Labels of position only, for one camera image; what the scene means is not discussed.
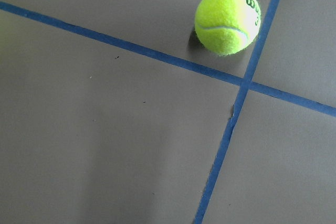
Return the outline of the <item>yellow tennis ball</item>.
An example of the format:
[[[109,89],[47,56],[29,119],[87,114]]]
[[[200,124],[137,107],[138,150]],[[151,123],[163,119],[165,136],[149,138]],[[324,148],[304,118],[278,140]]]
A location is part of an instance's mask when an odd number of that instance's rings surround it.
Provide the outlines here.
[[[260,25],[257,0],[201,0],[195,12],[199,41],[218,56],[244,50],[257,37]]]

